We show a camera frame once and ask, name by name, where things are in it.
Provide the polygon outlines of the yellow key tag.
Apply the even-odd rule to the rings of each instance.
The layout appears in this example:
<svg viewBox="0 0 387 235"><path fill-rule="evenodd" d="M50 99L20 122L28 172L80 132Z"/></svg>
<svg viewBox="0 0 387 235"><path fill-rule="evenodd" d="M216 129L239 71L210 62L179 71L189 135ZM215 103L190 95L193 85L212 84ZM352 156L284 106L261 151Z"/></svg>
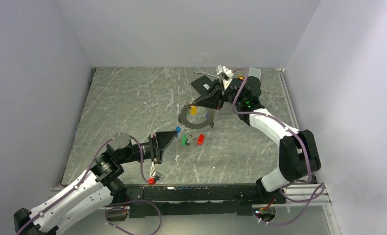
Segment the yellow key tag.
<svg viewBox="0 0 387 235"><path fill-rule="evenodd" d="M191 106L190 107L190 114L195 115L197 113L197 106Z"/></svg>

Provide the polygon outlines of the green key tag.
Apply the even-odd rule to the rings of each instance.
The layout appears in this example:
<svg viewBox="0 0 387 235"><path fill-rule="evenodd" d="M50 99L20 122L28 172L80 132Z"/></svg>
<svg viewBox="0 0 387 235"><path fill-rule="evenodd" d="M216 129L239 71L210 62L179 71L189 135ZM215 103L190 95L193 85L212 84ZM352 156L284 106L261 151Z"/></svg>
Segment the green key tag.
<svg viewBox="0 0 387 235"><path fill-rule="evenodd" d="M187 135L183 135L183 137L182 137L182 145L186 145L187 140L188 140Z"/></svg>

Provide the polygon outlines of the red key tag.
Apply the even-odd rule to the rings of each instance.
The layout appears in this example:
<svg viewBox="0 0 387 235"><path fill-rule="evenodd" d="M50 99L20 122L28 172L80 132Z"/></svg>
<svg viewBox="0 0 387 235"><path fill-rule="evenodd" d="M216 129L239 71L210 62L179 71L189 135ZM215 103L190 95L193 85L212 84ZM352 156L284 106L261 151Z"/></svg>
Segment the red key tag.
<svg viewBox="0 0 387 235"><path fill-rule="evenodd" d="M204 143L204 140L205 140L205 135L200 134L197 138L197 145L202 145Z"/></svg>

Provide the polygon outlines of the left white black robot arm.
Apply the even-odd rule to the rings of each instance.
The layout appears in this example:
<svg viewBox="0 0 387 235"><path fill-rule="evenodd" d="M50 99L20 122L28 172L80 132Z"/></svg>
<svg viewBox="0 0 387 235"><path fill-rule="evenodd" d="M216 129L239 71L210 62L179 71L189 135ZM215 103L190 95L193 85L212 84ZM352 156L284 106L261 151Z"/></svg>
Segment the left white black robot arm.
<svg viewBox="0 0 387 235"><path fill-rule="evenodd" d="M176 130L155 132L145 143L126 133L117 133L96 152L89 166L68 186L40 205L14 213L18 235L62 235L72 225L101 207L125 202L127 188L119 179L123 164L161 164L164 151Z"/></svg>

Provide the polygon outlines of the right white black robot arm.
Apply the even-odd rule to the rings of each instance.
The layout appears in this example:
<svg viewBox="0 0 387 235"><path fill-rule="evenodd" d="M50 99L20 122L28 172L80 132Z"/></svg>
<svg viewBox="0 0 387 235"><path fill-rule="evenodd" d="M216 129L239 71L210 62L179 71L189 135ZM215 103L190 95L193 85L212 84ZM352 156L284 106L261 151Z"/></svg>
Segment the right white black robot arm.
<svg viewBox="0 0 387 235"><path fill-rule="evenodd" d="M238 76L227 81L210 80L203 75L191 82L191 86L200 96L185 105L184 110L197 105L206 108L209 115L203 123L181 121L183 125L193 129L209 126L214 120L215 111L229 103L246 125L261 131L279 147L277 167L256 180L255 196L259 202L268 203L275 191L303 177L310 178L320 170L321 161L314 134L310 130L298 130L287 125L260 103L260 77Z"/></svg>

